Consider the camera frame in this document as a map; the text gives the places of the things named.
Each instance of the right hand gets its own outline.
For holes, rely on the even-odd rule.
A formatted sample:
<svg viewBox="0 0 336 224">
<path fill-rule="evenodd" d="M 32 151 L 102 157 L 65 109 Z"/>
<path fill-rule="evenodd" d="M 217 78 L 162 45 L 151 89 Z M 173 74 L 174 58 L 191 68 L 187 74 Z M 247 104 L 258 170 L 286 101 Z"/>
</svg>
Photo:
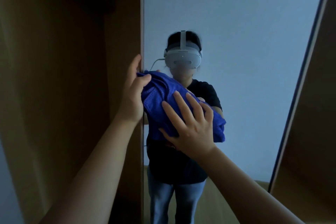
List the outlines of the right hand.
<svg viewBox="0 0 336 224">
<path fill-rule="evenodd" d="M 174 98 L 185 122 L 167 102 L 163 101 L 162 107 L 176 128 L 179 137 L 170 137 L 163 128 L 159 130 L 176 148 L 195 161 L 199 161 L 216 148 L 212 131 L 213 111 L 207 104 L 197 103 L 196 99 L 187 93 L 186 98 L 194 110 L 193 115 L 179 92 L 174 92 Z"/>
</svg>

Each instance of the white vr headset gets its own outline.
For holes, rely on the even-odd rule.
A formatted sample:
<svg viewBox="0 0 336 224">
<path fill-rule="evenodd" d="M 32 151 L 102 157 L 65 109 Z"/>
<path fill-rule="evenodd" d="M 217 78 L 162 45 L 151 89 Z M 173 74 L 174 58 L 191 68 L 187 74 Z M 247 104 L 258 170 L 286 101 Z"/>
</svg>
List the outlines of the white vr headset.
<svg viewBox="0 0 336 224">
<path fill-rule="evenodd" d="M 186 41 L 186 31 L 181 31 L 180 43 L 175 43 L 167 46 L 164 51 L 163 59 L 166 66 L 170 69 L 175 69 L 182 66 L 187 69 L 198 68 L 202 60 L 202 51 L 199 49 L 197 44 Z"/>
</svg>

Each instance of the microfiber cloth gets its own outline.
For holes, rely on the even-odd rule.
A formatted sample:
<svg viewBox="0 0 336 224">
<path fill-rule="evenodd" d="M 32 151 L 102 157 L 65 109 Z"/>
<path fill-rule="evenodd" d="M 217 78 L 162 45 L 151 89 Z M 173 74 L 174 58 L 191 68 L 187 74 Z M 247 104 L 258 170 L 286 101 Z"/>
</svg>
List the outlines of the microfiber cloth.
<svg viewBox="0 0 336 224">
<path fill-rule="evenodd" d="M 141 99 L 143 102 L 144 111 L 147 113 L 149 125 L 149 137 L 154 140 L 166 140 L 163 134 L 158 130 L 164 128 L 169 136 L 178 137 L 179 134 L 170 122 L 161 105 L 162 101 L 166 101 L 174 109 L 174 111 L 182 118 L 180 109 L 175 101 L 173 93 L 177 90 L 184 101 L 193 111 L 190 103 L 186 98 L 188 90 L 175 79 L 167 76 L 164 73 L 156 71 L 145 71 L 144 73 L 137 73 L 138 76 L 151 74 L 151 81 L 143 88 Z M 221 143 L 225 141 L 224 125 L 226 121 L 216 111 L 213 112 L 213 141 Z"/>
</svg>

